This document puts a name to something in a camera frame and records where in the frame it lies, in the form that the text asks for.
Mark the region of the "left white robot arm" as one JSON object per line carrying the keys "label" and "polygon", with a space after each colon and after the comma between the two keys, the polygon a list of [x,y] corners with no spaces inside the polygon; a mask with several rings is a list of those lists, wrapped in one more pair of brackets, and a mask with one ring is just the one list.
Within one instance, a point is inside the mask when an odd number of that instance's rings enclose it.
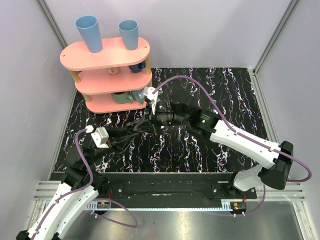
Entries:
{"label": "left white robot arm", "polygon": [[81,212],[94,200],[114,203],[130,214],[135,224],[119,222],[98,215],[92,210],[91,213],[95,218],[102,218],[128,228],[137,228],[139,226],[137,218],[125,206],[113,199],[103,198],[108,193],[108,181],[102,175],[91,170],[80,148],[79,135],[84,132],[91,134],[98,148],[103,148],[107,145],[109,135],[104,127],[93,129],[91,125],[80,130],[75,135],[75,146],[86,168],[85,175],[88,175],[89,179],[85,181],[84,186],[81,186],[79,181],[73,186],[66,182],[60,183],[54,197],[36,223],[30,229],[20,231],[16,236],[17,240],[62,240]]}

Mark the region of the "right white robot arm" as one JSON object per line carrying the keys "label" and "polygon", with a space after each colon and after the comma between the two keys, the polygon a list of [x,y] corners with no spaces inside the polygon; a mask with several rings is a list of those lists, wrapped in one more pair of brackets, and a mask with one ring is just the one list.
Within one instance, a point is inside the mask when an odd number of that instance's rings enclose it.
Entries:
{"label": "right white robot arm", "polygon": [[257,166],[233,173],[227,185],[228,195],[239,198],[251,188],[266,185],[283,190],[292,166],[293,145],[281,144],[250,134],[223,121],[219,115],[187,103],[171,103],[171,109],[147,106],[142,119],[131,123],[131,132],[157,134],[162,127],[185,126],[194,137],[222,144],[258,163]]}

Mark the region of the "teal ceramic mug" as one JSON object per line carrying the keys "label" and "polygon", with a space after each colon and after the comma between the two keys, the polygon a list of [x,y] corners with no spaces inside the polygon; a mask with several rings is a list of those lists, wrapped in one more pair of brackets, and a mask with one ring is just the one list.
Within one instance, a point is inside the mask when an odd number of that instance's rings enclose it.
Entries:
{"label": "teal ceramic mug", "polygon": [[143,104],[144,103],[144,99],[142,98],[142,93],[143,93],[143,88],[139,89],[139,90],[133,90],[131,91],[131,96],[133,97],[133,100]]}

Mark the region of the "green ceramic mug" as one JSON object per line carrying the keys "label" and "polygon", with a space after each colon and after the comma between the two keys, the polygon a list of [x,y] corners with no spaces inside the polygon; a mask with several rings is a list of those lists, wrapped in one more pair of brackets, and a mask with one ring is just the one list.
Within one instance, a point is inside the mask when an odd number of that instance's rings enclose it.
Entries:
{"label": "green ceramic mug", "polygon": [[112,99],[117,104],[132,103],[134,101],[134,99],[129,91],[114,92],[111,94],[111,96],[112,96]]}

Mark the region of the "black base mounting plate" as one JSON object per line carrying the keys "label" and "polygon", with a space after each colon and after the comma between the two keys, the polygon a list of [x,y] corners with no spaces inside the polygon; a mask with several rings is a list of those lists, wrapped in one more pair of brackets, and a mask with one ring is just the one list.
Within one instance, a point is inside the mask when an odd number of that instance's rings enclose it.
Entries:
{"label": "black base mounting plate", "polygon": [[135,209],[208,209],[222,200],[256,200],[254,187],[241,192],[231,185],[232,173],[125,173],[103,174],[112,199]]}

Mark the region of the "pink three-tier shelf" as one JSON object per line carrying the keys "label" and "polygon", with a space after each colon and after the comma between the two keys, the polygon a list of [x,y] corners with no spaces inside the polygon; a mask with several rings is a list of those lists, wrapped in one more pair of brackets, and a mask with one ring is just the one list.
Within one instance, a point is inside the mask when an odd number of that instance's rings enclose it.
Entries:
{"label": "pink three-tier shelf", "polygon": [[[138,47],[128,50],[121,37],[102,39],[102,50],[90,52],[84,41],[74,42],[60,54],[61,64],[69,70],[78,92],[89,111],[96,114],[132,111],[145,108],[137,101],[118,104],[112,93],[131,92],[152,84],[150,44],[140,37]],[[145,68],[133,73],[129,66],[145,61]],[[120,67],[118,74],[108,68]]]}

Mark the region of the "dark blue mug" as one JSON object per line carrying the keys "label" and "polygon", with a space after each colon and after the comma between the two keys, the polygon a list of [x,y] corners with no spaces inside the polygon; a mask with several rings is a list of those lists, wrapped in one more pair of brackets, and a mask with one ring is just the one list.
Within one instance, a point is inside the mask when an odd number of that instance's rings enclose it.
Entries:
{"label": "dark blue mug", "polygon": [[141,72],[142,69],[144,69],[146,67],[146,62],[142,61],[138,64],[129,65],[128,67],[133,73],[139,73],[139,72]]}

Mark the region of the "pink mug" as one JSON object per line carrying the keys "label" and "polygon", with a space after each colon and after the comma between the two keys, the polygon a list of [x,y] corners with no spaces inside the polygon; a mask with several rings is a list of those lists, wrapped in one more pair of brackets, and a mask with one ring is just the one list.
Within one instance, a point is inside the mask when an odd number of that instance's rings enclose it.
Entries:
{"label": "pink mug", "polygon": [[108,73],[111,75],[116,75],[121,71],[120,67],[110,67],[108,68]]}

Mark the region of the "black marbled table mat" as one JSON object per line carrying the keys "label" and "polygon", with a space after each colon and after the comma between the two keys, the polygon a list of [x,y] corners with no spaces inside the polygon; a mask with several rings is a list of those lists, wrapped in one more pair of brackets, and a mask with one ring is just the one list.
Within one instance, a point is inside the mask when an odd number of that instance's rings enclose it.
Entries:
{"label": "black marbled table mat", "polygon": [[[246,68],[154,68],[153,86],[173,76],[159,91],[158,100],[168,103],[172,92],[189,93],[198,106],[212,112],[222,111],[238,128],[266,139],[268,137],[255,91]],[[141,110],[95,114],[86,107],[80,93],[72,109],[54,166],[63,172],[67,148],[75,134],[87,125],[124,127],[142,117]],[[183,127],[165,128],[158,135],[141,133],[124,152],[107,152],[93,167],[100,172],[238,172],[256,165],[249,157],[221,144],[192,136]]]}

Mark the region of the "right light blue cup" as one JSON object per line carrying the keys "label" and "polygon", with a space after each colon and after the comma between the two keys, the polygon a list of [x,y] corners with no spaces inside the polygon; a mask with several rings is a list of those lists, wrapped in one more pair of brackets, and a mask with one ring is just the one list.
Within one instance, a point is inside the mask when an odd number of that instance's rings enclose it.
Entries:
{"label": "right light blue cup", "polygon": [[137,49],[139,43],[138,23],[135,20],[127,19],[122,21],[118,28],[125,47],[130,51]]}

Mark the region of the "light blue cup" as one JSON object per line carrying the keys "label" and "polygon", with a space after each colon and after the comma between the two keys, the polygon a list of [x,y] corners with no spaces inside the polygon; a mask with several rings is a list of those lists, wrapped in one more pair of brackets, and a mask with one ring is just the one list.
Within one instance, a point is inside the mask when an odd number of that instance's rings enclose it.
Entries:
{"label": "light blue cup", "polygon": [[137,49],[139,43],[138,23],[135,20],[127,19],[122,21],[118,28],[125,47],[130,51]]}
{"label": "light blue cup", "polygon": [[99,23],[95,16],[82,16],[76,20],[75,25],[90,52],[98,53],[103,49]]}

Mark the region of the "left light blue cup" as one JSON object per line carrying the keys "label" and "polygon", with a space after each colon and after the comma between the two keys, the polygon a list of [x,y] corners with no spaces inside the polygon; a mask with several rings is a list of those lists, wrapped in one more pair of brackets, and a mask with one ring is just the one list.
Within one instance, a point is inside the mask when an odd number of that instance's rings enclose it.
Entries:
{"label": "left light blue cup", "polygon": [[76,20],[75,25],[90,52],[98,53],[103,49],[99,23],[95,16],[82,16]]}

